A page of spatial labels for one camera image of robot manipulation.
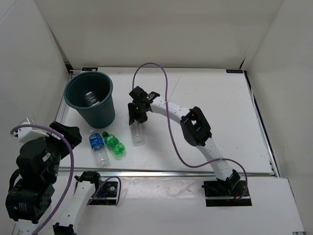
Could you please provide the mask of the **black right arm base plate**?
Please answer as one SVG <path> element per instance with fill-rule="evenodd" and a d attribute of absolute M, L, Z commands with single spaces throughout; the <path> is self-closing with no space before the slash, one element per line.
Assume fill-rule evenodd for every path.
<path fill-rule="evenodd" d="M 251 197 L 244 180 L 240 180 L 232 191 L 226 189 L 218 181 L 204 181 L 207 207 L 246 207 L 252 206 Z"/>

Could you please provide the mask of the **tall clear plastic bottle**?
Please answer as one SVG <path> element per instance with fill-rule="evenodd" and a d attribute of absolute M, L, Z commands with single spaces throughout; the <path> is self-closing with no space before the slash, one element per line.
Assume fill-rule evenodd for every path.
<path fill-rule="evenodd" d="M 141 124 L 138 121 L 135 121 L 131 125 L 131 134 L 134 146 L 141 146 L 145 143 L 145 136 Z"/>

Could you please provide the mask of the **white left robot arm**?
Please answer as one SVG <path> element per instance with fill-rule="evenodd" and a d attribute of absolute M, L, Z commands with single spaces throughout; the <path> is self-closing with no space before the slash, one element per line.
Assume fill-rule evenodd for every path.
<path fill-rule="evenodd" d="M 20 235 L 75 235 L 81 216 L 92 196 L 102 192 L 100 174 L 85 171 L 73 175 L 74 154 L 82 137 L 78 127 L 56 121 L 48 127 L 29 120 L 14 127 L 11 135 L 23 143 L 16 159 L 5 205 Z M 70 157 L 67 185 L 52 206 L 53 187 L 61 160 Z"/>

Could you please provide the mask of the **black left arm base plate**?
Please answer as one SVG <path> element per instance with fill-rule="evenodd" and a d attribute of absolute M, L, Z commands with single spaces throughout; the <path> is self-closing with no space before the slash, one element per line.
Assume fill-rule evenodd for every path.
<path fill-rule="evenodd" d="M 88 180 L 92 184 L 87 205 L 117 205 L 120 200 L 122 182 L 119 177 L 102 179 L 96 176 Z"/>

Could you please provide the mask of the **clear bottle white blue label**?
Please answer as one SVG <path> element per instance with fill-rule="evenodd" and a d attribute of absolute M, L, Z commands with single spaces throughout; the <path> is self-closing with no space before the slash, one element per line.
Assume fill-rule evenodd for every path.
<path fill-rule="evenodd" d="M 100 103 L 99 98 L 93 91 L 88 91 L 84 94 L 84 101 L 88 107 L 92 107 Z"/>

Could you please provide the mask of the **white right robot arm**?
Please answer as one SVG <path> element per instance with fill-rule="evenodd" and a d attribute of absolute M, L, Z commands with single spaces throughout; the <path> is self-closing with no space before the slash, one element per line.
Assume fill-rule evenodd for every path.
<path fill-rule="evenodd" d="M 134 88 L 129 95 L 133 99 L 128 104 L 130 125 L 135 121 L 146 122 L 147 112 L 167 117 L 168 126 L 171 120 L 178 123 L 186 142 L 197 148 L 213 168 L 221 193 L 230 196 L 237 190 L 240 176 L 215 145 L 211 127 L 199 107 L 184 108 L 166 101 L 156 92 L 148 94 L 140 87 Z"/>

